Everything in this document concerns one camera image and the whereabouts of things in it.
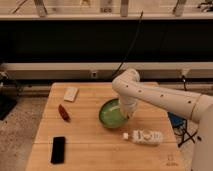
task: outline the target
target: gray floor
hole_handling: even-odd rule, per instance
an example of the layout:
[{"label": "gray floor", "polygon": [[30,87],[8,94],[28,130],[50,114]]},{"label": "gray floor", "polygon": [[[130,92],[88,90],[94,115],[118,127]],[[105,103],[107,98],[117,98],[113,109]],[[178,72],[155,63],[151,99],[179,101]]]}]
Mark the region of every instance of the gray floor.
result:
[{"label": "gray floor", "polygon": [[[21,97],[6,119],[0,121],[0,170],[25,170],[46,101],[47,97]],[[196,128],[189,123],[190,132]],[[191,141],[181,147],[186,171],[190,170],[193,148]]]}]

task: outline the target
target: small white box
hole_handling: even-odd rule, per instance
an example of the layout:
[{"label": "small white box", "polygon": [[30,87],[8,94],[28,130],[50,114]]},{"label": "small white box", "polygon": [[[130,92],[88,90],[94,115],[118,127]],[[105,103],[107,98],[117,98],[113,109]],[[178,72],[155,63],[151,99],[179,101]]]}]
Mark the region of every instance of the small white box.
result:
[{"label": "small white box", "polygon": [[78,88],[68,87],[64,94],[64,100],[73,102],[75,100],[77,93],[78,93]]}]

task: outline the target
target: red pepper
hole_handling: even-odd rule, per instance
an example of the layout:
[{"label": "red pepper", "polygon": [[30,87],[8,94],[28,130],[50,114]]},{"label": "red pepper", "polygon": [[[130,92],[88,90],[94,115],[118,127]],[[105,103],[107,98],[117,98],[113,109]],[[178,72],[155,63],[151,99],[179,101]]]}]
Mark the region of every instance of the red pepper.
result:
[{"label": "red pepper", "polygon": [[65,120],[65,121],[70,121],[70,116],[67,113],[67,111],[65,110],[65,108],[60,104],[58,106],[58,112],[60,113],[61,117]]}]

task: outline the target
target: outlet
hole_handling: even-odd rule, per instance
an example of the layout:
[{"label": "outlet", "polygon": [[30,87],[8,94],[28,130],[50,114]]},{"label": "outlet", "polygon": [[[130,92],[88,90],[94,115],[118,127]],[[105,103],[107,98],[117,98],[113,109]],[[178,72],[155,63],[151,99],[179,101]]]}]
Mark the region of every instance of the outlet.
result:
[{"label": "outlet", "polygon": [[98,79],[98,71],[97,70],[90,71],[90,77],[91,79]]},{"label": "outlet", "polygon": [[5,71],[0,71],[0,75],[1,75],[2,79],[9,79],[8,75],[7,75],[7,73]]}]

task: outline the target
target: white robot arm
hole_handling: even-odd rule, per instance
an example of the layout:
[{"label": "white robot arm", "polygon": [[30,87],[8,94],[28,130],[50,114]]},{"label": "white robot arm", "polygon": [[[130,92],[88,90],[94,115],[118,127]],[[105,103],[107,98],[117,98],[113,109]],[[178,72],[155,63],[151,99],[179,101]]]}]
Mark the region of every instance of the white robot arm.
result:
[{"label": "white robot arm", "polygon": [[119,94],[119,104],[125,117],[131,117],[137,100],[143,100],[199,124],[192,171],[213,170],[213,97],[143,85],[138,72],[128,69],[112,82]]}]

